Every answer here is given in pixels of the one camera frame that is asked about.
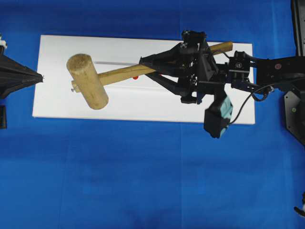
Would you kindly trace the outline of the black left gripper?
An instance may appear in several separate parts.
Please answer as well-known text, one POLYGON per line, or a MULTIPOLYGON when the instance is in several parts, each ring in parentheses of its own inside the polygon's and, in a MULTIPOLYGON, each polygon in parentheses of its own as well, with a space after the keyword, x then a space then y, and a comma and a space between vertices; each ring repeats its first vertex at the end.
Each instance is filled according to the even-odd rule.
MULTIPOLYGON (((5 56, 7 43, 0 34, 0 99, 10 93, 43 82, 43 76, 5 56)), ((0 104, 0 128, 7 128, 6 107, 0 104)))

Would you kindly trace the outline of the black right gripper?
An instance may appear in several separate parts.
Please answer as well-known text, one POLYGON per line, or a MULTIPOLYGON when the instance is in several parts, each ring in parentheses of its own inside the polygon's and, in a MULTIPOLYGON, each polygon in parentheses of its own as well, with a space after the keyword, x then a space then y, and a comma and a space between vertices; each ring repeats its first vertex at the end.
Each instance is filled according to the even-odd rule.
POLYGON ((205 95, 214 96, 214 100, 222 103, 227 97, 224 82, 220 77, 221 70, 214 56, 229 51, 229 42, 209 46, 204 32, 184 30, 183 43, 170 50, 141 57, 139 64, 156 73, 146 74, 174 95, 181 97, 181 103, 200 104, 205 95), (188 58, 188 67, 183 66, 184 57, 188 58), (188 78, 178 77, 178 82, 170 80, 159 73, 188 73, 188 78))

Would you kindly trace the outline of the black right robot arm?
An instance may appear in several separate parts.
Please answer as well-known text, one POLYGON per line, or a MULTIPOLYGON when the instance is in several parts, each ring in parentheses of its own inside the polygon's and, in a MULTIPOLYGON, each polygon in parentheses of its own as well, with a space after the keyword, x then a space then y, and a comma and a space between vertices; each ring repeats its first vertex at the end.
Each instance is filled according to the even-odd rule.
POLYGON ((290 91, 304 90, 305 58, 259 59, 235 51, 228 62, 219 64, 214 55, 225 54, 220 48, 212 50, 204 32, 183 31, 183 42, 168 51, 142 57, 139 63, 153 69, 147 76, 181 97, 185 104, 200 104, 205 95, 221 97, 225 84, 232 88, 262 94, 273 88, 290 91))

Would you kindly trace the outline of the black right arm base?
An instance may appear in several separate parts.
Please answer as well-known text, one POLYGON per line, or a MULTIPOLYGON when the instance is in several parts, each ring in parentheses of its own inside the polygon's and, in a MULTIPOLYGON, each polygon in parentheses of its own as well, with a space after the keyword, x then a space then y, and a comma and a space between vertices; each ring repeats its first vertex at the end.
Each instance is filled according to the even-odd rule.
MULTIPOLYGON (((291 1, 294 28, 295 56, 305 67, 305 2, 291 1)), ((305 84, 294 86, 284 95, 285 124, 287 130, 302 144, 305 144, 305 84)))

